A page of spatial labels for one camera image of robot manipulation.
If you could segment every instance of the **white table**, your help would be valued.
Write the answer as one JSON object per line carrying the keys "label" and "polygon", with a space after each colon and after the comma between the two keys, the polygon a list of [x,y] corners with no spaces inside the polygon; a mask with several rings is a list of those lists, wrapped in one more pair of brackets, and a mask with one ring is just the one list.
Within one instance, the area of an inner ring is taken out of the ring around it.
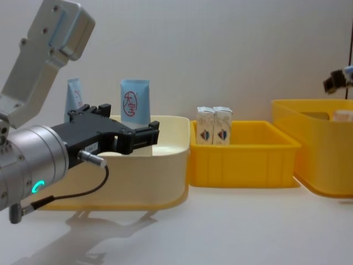
{"label": "white table", "polygon": [[11,225],[4,210],[0,264],[353,264],[353,200],[303,187],[190,188],[144,214],[37,211]]}

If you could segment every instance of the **blue tube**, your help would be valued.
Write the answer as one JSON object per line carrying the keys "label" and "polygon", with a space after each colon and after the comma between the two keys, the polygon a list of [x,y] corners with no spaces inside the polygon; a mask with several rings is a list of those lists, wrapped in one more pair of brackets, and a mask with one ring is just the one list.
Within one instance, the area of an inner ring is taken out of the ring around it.
{"label": "blue tube", "polygon": [[149,80],[121,80],[121,122],[137,129],[151,122]]}
{"label": "blue tube", "polygon": [[78,78],[71,78],[67,80],[67,93],[65,104],[64,122],[69,121],[68,112],[82,107],[82,91]]}

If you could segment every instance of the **white wall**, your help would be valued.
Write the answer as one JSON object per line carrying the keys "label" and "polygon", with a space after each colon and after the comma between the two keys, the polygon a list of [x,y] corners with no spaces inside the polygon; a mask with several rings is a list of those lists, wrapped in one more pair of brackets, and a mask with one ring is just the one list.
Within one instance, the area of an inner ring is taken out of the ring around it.
{"label": "white wall", "polygon": [[[31,124],[62,122],[75,76],[85,102],[110,103],[114,114],[120,80],[146,78],[152,114],[194,118],[197,106],[225,105],[236,119],[270,119],[272,99],[327,97],[322,81],[347,64],[352,0],[78,1],[95,18],[94,33]],[[3,86],[41,0],[1,2]]]}

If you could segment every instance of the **plastic storage bin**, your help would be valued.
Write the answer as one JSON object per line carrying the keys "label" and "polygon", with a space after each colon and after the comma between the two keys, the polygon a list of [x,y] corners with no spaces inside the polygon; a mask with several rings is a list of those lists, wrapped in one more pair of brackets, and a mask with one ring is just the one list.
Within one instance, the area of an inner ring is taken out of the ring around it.
{"label": "plastic storage bin", "polygon": [[[119,116],[111,118],[120,120]],[[177,116],[152,116],[160,122],[158,144],[153,156],[122,156],[102,153],[110,176],[97,192],[58,200],[47,210],[158,210],[183,202],[188,194],[186,169],[190,144],[190,121]],[[63,180],[30,197],[83,192],[97,186],[104,170],[82,163],[70,169]]]}
{"label": "plastic storage bin", "polygon": [[228,146],[197,145],[190,126],[190,183],[199,187],[295,187],[300,144],[266,121],[233,121]]}
{"label": "plastic storage bin", "polygon": [[275,100],[274,124],[302,144],[295,176],[311,191],[330,197],[353,196],[353,123],[331,121],[353,100]]}

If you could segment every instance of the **black cable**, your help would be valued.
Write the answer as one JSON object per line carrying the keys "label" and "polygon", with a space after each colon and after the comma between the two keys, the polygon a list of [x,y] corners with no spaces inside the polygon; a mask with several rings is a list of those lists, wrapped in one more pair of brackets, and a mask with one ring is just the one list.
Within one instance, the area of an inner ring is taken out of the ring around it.
{"label": "black cable", "polygon": [[53,202],[54,200],[62,200],[62,199],[68,199],[68,198],[76,198],[76,197],[81,197],[81,196],[85,196],[91,193],[96,192],[97,190],[99,190],[101,187],[103,187],[103,185],[105,184],[105,182],[108,180],[109,177],[109,168],[108,166],[105,166],[105,177],[103,179],[103,181],[94,189],[88,190],[86,192],[81,192],[81,193],[75,193],[75,194],[70,194],[70,195],[63,195],[63,196],[57,196],[54,197],[52,196],[48,196],[46,198],[37,200],[36,202],[31,203],[32,207],[34,210],[43,207],[44,205]]}
{"label": "black cable", "polygon": [[[348,65],[352,64],[352,50],[353,50],[353,23],[352,23],[352,33],[351,33],[351,46],[349,51]],[[346,99],[348,99],[348,88],[346,89]]]}

